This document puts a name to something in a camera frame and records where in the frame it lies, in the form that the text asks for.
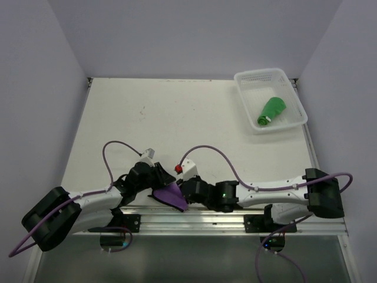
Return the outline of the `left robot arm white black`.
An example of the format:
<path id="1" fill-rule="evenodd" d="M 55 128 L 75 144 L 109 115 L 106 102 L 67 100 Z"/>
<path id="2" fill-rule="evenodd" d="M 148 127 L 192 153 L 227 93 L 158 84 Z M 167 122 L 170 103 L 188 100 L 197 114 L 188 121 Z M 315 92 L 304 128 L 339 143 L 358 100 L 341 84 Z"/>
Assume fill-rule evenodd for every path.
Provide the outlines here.
<path id="1" fill-rule="evenodd" d="M 111 232 L 119 230 L 123 223 L 121 207 L 146 189 L 164 189 L 175 181 L 159 162 L 138 162 L 114 181 L 110 190 L 80 193 L 61 186 L 53 188 L 21 223 L 42 251 L 50 251 L 76 232 L 102 227 Z"/>

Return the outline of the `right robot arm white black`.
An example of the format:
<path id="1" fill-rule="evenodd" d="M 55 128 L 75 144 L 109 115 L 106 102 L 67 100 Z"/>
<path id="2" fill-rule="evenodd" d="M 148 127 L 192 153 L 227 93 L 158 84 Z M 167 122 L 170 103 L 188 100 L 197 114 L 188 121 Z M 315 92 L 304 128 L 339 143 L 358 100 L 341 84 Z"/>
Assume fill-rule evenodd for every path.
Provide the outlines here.
<path id="1" fill-rule="evenodd" d="M 186 202 L 199 203 L 216 212 L 231 213 L 264 205 L 262 224 L 272 232 L 305 216 L 338 219 L 345 215 L 336 176 L 315 168 L 306 169 L 305 174 L 293 179 L 248 186 L 236 180 L 212 185 L 193 176 L 184 179 L 179 188 Z"/>

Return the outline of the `green microfiber towel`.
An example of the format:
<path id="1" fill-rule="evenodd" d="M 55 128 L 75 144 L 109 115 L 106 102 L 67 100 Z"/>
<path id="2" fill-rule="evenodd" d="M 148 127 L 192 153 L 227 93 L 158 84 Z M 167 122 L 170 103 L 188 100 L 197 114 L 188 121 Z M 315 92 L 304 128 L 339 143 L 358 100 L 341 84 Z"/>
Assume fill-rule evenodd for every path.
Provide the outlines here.
<path id="1" fill-rule="evenodd" d="M 263 107 L 257 118 L 259 126 L 266 126 L 286 109 L 285 102 L 279 97 L 272 97 Z"/>

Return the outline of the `black and purple towel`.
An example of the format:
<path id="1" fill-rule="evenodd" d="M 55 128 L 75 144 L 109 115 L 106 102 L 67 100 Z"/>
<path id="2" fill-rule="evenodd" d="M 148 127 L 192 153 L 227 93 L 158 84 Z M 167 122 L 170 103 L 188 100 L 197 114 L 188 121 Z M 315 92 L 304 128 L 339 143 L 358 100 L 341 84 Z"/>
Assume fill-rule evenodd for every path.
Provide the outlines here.
<path id="1" fill-rule="evenodd" d="M 149 197 L 180 212 L 184 212 L 188 208 L 188 204 L 176 183 L 171 183 L 161 189 L 153 189 Z"/>

